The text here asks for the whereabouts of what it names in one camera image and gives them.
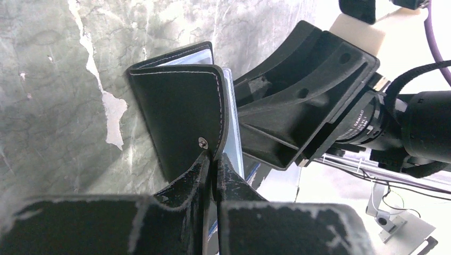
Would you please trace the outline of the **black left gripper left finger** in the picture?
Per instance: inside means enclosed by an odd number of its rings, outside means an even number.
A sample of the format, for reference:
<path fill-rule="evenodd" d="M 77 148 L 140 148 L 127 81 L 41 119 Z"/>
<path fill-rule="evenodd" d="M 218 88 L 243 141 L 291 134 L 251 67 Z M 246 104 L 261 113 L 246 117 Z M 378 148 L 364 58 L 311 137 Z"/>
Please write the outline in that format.
<path fill-rule="evenodd" d="M 32 197 L 3 222 L 1 254 L 204 254 L 210 156 L 153 195 Z"/>

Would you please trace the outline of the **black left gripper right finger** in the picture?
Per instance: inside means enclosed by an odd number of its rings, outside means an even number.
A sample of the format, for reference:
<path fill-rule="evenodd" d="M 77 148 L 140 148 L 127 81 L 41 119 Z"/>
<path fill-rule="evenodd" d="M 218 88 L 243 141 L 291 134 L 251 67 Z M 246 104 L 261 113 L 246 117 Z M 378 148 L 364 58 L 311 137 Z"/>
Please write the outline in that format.
<path fill-rule="evenodd" d="M 217 170 L 220 254 L 374 254 L 352 207 L 268 201 L 236 173 L 227 154 Z"/>

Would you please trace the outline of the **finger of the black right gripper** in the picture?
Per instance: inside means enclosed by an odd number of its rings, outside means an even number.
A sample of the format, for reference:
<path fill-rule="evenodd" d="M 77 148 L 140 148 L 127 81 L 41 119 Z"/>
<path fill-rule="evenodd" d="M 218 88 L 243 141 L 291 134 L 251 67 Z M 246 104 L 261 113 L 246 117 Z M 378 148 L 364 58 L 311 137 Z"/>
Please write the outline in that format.
<path fill-rule="evenodd" d="M 327 150 L 374 95 L 379 60 L 347 42 L 290 42 L 238 79 L 243 154 L 275 169 Z"/>
<path fill-rule="evenodd" d="M 328 115 L 343 100 L 344 41 L 308 22 L 235 85 L 239 116 Z"/>

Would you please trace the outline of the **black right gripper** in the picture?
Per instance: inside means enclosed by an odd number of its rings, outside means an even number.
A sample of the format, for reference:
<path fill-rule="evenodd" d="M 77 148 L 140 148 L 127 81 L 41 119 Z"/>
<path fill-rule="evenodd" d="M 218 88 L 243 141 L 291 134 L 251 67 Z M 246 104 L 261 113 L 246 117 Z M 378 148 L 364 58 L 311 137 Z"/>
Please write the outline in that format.
<path fill-rule="evenodd" d="M 424 178 L 450 171 L 450 91 L 400 94 L 415 77 L 402 75 L 374 97 L 324 153 L 369 150 L 377 167 Z"/>

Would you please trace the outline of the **black leather card holder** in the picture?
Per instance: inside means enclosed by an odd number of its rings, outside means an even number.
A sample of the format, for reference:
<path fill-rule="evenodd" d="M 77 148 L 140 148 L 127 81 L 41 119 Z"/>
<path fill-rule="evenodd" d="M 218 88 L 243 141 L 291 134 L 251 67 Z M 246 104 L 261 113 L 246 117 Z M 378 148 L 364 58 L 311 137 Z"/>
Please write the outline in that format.
<path fill-rule="evenodd" d="M 233 78 L 214 64 L 209 41 L 136 63 L 125 76 L 168 182 L 202 151 L 213 158 L 227 154 L 244 175 Z"/>

